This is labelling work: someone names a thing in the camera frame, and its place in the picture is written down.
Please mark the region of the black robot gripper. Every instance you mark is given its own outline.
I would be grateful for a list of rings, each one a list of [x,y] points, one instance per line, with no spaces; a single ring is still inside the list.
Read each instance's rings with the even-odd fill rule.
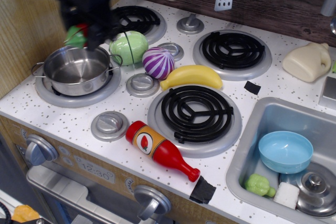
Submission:
[[[111,0],[58,0],[65,30],[80,23],[88,26],[87,49],[94,51],[120,31],[110,7]]]

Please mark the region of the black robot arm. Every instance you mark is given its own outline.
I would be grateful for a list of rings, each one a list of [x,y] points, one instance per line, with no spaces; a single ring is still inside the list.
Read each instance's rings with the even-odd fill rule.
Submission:
[[[113,39],[121,32],[110,0],[58,0],[64,27],[87,26],[87,49],[95,50],[107,39]]]

